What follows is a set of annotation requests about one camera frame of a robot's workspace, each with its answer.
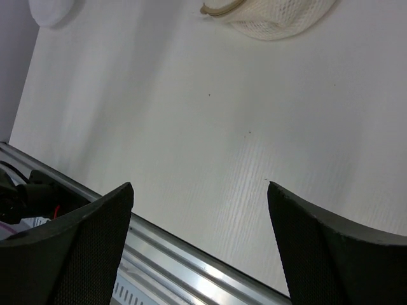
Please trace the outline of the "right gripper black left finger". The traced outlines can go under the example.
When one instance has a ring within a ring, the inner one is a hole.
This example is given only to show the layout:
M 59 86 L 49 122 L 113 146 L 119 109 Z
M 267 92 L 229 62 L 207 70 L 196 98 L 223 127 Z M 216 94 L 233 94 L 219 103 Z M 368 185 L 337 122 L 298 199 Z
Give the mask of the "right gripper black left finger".
M 127 182 L 1 241 L 1 304 L 109 304 L 133 203 Z

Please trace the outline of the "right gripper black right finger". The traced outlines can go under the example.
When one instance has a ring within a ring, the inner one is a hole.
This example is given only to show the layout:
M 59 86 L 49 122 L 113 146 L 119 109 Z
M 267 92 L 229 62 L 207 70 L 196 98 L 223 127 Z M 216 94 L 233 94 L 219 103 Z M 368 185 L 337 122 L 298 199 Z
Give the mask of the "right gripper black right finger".
M 406 304 L 406 237 L 271 182 L 268 211 L 293 304 Z

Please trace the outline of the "cream mesh laundry bag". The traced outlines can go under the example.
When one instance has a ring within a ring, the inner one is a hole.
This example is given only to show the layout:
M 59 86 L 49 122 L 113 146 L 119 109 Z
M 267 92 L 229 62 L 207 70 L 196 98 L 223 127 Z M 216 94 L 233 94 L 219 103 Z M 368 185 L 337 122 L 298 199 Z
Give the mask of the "cream mesh laundry bag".
M 335 4 L 335 0 L 204 1 L 200 13 L 232 26 L 244 35 L 275 41 L 306 31 Z

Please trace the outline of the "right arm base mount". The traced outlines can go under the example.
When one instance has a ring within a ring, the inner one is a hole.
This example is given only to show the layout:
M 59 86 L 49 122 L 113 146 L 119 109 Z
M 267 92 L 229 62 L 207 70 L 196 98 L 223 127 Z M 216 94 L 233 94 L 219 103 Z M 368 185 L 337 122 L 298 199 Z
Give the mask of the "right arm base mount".
M 56 219 L 89 204 L 89 200 L 39 170 L 23 184 L 1 170 L 1 222 L 18 224 L 22 219 Z

